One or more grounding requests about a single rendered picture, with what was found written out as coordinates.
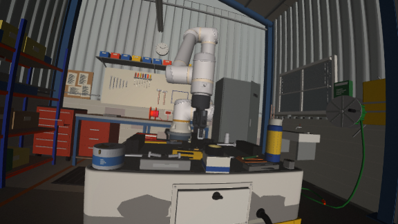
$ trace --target concrete floor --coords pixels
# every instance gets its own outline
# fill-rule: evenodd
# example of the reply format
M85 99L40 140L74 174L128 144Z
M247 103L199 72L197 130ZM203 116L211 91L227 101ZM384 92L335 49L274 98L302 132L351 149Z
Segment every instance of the concrete floor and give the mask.
M43 160L31 159L31 162ZM91 160L83 160L77 166L85 167L91 164ZM63 157L57 158L55 166L48 162L44 165L26 171L22 174L7 179L6 187L0 189L1 202L12 198L13 196L31 188L33 185L48 179L52 175L64 170L56 176L48 179L44 183L36 186L34 189L15 198L4 206L0 207L0 223L7 224L80 224L83 223L83 204L84 204L84 187L74 185L58 185L52 184L61 176L72 171L75 167L71 167L71 161L65 161ZM303 187L309 188L322 195L328 205L340 206L343 200L317 188L316 186L304 181ZM308 196L316 198L309 192L305 192ZM349 204L342 209L333 209L322 206L318 203L301 197L300 210L298 216L302 218L303 224L375 224L377 222L366 217L371 211L365 211L353 204Z

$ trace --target tool board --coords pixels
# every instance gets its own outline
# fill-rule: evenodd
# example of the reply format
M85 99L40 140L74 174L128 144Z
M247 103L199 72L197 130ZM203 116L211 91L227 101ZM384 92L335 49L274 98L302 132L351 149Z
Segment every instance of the tool board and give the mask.
M151 80L137 79L135 74L151 75ZM172 111L174 102L191 99L191 85L172 84L166 75L143 73L118 68L106 68L101 94L101 103L138 106Z

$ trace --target floor mat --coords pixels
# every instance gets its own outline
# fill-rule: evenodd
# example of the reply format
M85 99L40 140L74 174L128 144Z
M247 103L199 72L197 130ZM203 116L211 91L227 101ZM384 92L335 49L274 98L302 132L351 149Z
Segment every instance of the floor mat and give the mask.
M86 167L77 167L52 183L59 185L84 186L84 174L86 173L85 170Z

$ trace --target green box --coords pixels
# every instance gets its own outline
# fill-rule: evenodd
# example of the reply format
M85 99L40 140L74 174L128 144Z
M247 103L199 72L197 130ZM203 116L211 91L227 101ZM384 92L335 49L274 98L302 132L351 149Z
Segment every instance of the green box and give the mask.
M334 98L341 95L352 96L352 81L343 81L334 83Z
M6 172L11 171L14 160L14 149L7 149Z

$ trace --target ceiling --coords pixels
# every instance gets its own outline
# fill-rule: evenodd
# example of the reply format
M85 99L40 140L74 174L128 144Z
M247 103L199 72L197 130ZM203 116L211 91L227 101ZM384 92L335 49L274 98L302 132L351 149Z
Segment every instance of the ceiling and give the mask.
M262 15L264 18L274 21L298 0L235 0Z

